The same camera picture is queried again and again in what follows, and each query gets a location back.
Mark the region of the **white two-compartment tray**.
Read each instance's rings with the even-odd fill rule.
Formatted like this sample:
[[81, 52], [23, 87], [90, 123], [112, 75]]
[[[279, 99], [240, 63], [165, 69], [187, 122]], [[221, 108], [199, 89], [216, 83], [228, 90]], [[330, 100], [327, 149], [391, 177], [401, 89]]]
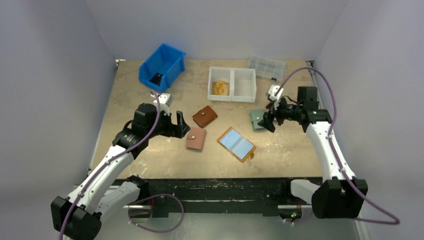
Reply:
[[[213, 95], [212, 83], [229, 83], [229, 95]], [[209, 101], [254, 103], [256, 101], [256, 72], [252, 68], [210, 67], [207, 99]]]

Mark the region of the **green card holder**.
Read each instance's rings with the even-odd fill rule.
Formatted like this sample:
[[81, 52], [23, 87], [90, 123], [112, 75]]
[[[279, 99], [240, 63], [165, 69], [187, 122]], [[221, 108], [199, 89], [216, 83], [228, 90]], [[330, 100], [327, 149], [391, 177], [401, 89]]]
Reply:
[[266, 129], [260, 126], [258, 123], [263, 120], [265, 111], [263, 109], [253, 109], [249, 112], [250, 122], [252, 130], [254, 132], [265, 131]]

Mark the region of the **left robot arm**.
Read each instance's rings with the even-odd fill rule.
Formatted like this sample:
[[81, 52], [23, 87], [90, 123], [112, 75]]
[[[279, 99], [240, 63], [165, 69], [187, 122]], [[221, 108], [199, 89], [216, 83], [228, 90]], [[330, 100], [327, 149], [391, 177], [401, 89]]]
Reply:
[[121, 172], [129, 166], [156, 136], [182, 139], [190, 127], [182, 111], [176, 112], [177, 123], [160, 106], [139, 105], [133, 120], [127, 122], [112, 142], [103, 160], [92, 173], [67, 197], [57, 196], [51, 203], [53, 227], [59, 238], [93, 240], [102, 225], [124, 206], [142, 205], [166, 193], [152, 195], [149, 183], [138, 176], [130, 176], [115, 190], [107, 193]]

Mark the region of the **clear plastic organizer box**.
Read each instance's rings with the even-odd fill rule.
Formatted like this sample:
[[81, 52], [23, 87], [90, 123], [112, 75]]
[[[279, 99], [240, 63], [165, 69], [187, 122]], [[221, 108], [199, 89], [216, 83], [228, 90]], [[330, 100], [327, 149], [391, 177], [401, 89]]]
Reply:
[[258, 55], [251, 55], [247, 67], [249, 69], [255, 69], [257, 77], [280, 82], [284, 78], [286, 62]]

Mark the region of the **blue plastic bin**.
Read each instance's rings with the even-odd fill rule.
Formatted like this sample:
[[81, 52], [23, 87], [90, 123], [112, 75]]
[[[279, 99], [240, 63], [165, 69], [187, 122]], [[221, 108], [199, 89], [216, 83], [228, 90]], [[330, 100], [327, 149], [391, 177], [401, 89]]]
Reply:
[[[156, 92], [166, 92], [185, 71], [185, 55], [182, 50], [165, 43], [161, 44], [139, 67], [139, 82]], [[150, 82], [156, 73], [162, 74], [160, 86]]]

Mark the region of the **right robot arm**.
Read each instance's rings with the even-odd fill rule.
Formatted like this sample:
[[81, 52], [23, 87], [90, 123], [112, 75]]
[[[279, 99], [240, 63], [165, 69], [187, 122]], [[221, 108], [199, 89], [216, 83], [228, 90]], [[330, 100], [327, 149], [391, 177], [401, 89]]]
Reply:
[[318, 90], [313, 86], [300, 86], [297, 100], [290, 104], [278, 85], [267, 91], [270, 101], [259, 126], [275, 131], [274, 122], [299, 123], [311, 141], [322, 171], [322, 184], [307, 179], [293, 179], [281, 189], [280, 196], [288, 204], [301, 199], [311, 204], [313, 214], [319, 219], [353, 219], [358, 217], [366, 195], [368, 184], [358, 179], [350, 169], [340, 151], [331, 130], [333, 120], [326, 109], [319, 108]]

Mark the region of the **gold VIP card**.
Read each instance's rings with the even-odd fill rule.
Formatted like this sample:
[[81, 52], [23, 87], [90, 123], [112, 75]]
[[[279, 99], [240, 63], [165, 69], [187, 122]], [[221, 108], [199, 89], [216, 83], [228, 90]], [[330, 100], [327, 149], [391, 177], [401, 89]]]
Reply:
[[219, 80], [217, 82], [217, 93], [221, 96], [229, 95], [230, 84], [223, 80]]

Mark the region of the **black card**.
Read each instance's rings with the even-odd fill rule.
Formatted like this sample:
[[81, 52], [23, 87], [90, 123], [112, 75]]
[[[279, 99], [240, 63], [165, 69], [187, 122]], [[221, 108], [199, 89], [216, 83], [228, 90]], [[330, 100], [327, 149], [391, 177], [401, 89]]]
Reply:
[[152, 84], [154, 84], [154, 85], [157, 85], [157, 86], [160, 86], [161, 85], [161, 81], [162, 81], [162, 77], [163, 77], [163, 75], [162, 74], [160, 74], [160, 73], [156, 73], [150, 80], [149, 80], [149, 82], [150, 83], [152, 83]]

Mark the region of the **pink card holder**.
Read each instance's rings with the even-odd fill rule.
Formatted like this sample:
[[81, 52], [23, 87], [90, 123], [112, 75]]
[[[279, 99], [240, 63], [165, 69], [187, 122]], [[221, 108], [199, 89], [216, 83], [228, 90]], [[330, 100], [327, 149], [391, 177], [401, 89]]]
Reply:
[[187, 134], [186, 148], [189, 150], [202, 151], [207, 131], [203, 128], [193, 127]]

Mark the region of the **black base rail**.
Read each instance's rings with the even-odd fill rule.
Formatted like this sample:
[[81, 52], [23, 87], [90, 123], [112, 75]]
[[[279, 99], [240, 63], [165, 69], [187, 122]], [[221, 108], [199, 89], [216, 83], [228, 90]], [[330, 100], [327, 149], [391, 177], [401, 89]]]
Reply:
[[260, 214], [264, 217], [309, 216], [309, 203], [289, 193], [291, 178], [151, 178], [141, 183], [142, 199], [125, 205], [140, 217], [147, 211], [153, 218], [170, 213]]

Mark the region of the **brown leather card holder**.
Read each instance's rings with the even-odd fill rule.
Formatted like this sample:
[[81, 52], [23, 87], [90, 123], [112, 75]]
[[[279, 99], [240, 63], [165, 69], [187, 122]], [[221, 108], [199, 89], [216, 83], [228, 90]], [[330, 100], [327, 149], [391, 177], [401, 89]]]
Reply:
[[209, 105], [207, 105], [195, 113], [192, 116], [192, 119], [200, 128], [204, 128], [217, 117], [217, 113]]

